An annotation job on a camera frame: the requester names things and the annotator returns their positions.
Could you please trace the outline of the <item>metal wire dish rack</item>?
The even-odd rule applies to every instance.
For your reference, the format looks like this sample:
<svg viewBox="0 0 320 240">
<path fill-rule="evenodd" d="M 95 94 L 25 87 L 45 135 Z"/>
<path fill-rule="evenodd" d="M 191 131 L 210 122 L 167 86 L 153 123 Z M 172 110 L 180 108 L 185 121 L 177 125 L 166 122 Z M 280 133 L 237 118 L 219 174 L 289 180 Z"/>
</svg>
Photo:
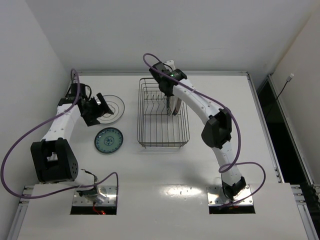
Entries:
<svg viewBox="0 0 320 240">
<path fill-rule="evenodd" d="M 167 97 L 151 77 L 139 80 L 137 142 L 144 148 L 181 148 L 190 140 L 185 103 L 176 115 L 167 113 Z"/>
</svg>

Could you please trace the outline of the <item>white plate green rim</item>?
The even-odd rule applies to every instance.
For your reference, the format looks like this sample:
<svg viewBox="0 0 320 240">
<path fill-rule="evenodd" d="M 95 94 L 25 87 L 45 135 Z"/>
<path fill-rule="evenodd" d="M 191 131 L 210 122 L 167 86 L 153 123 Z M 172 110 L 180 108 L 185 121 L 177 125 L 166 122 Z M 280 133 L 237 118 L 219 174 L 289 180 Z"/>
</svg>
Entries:
<svg viewBox="0 0 320 240">
<path fill-rule="evenodd" d="M 175 96 L 166 97 L 166 111 L 168 116 L 176 116 L 177 98 Z"/>
<path fill-rule="evenodd" d="M 176 116 L 179 113 L 180 108 L 181 108 L 181 104 L 182 104 L 182 100 L 180 98 L 177 98 L 176 104 L 175 104 L 175 107 L 174 107 L 174 110 L 172 113 L 173 116 Z"/>
</svg>

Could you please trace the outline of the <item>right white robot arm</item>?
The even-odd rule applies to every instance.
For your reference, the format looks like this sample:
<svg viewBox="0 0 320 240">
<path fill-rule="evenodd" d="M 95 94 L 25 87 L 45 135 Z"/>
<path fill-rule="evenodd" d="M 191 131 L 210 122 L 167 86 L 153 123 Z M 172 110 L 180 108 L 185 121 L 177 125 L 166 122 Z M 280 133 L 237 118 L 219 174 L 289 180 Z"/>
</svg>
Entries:
<svg viewBox="0 0 320 240">
<path fill-rule="evenodd" d="M 197 91 L 180 69 L 170 71 L 160 61 L 150 66 L 149 72 L 161 92 L 167 97 L 182 100 L 201 119 L 204 124 L 201 138 L 215 154 L 220 167 L 223 193 L 232 201 L 245 188 L 246 181 L 236 166 L 241 150 L 241 134 L 231 111 L 222 103 Z"/>
</svg>

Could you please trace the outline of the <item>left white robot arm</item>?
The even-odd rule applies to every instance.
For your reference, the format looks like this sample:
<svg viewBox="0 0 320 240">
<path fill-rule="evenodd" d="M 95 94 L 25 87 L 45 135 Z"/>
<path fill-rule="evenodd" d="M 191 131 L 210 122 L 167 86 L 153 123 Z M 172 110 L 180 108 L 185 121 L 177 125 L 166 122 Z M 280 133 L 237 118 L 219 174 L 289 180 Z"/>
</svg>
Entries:
<svg viewBox="0 0 320 240">
<path fill-rule="evenodd" d="M 77 187 L 80 197 L 93 203 L 102 203 L 106 199 L 106 190 L 97 186 L 98 177 L 84 169 L 69 144 L 73 129 L 79 118 L 90 127 L 100 124 L 103 115 L 113 115 L 103 95 L 92 97 L 86 93 L 88 85 L 72 83 L 65 97 L 57 105 L 56 118 L 48 132 L 33 142 L 30 150 L 35 172 L 40 183 L 64 183 Z"/>
</svg>

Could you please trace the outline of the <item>clear glass patterned plate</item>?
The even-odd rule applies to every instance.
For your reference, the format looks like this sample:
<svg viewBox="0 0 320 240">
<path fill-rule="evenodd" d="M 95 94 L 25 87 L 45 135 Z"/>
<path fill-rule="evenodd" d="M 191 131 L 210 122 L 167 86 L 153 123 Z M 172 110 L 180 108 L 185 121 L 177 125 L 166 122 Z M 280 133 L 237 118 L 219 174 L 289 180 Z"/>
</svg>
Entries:
<svg viewBox="0 0 320 240">
<path fill-rule="evenodd" d="M 103 95 L 103 98 L 113 114 L 106 113 L 99 117 L 98 121 L 100 124 L 110 125 L 117 122 L 123 116 L 125 112 L 125 104 L 124 101 L 116 95 L 107 94 Z"/>
</svg>

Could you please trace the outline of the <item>teal blue floral plate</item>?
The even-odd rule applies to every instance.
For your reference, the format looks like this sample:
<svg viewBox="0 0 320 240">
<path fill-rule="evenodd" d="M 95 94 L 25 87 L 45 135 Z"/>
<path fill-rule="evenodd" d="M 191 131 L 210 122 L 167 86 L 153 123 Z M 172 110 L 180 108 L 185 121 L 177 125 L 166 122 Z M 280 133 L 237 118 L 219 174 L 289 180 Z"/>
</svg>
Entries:
<svg viewBox="0 0 320 240">
<path fill-rule="evenodd" d="M 122 132 L 115 127 L 100 130 L 94 138 L 94 146 L 102 154 L 113 154 L 123 144 Z"/>
</svg>

